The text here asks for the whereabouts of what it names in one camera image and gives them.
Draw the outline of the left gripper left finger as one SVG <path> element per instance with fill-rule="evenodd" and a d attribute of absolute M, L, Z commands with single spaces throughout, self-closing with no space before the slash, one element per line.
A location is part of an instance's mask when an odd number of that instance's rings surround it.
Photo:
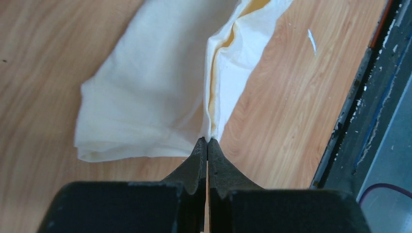
<path fill-rule="evenodd" d="M 71 182 L 54 196 L 40 233 L 199 233 L 204 229 L 207 142 L 152 182 Z"/>

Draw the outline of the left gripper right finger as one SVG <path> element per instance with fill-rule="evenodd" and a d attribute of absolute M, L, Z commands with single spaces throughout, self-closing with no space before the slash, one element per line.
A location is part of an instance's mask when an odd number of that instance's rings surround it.
<path fill-rule="evenodd" d="M 207 146 L 209 219 L 213 233 L 368 233 L 360 206 L 337 190 L 264 189 Z"/>

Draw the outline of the cream boxer underwear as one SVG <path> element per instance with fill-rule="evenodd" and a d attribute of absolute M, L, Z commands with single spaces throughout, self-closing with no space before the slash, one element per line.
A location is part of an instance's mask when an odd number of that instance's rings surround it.
<path fill-rule="evenodd" d="M 187 157 L 220 139 L 289 0 L 146 0 L 81 85 L 77 157 Z"/>

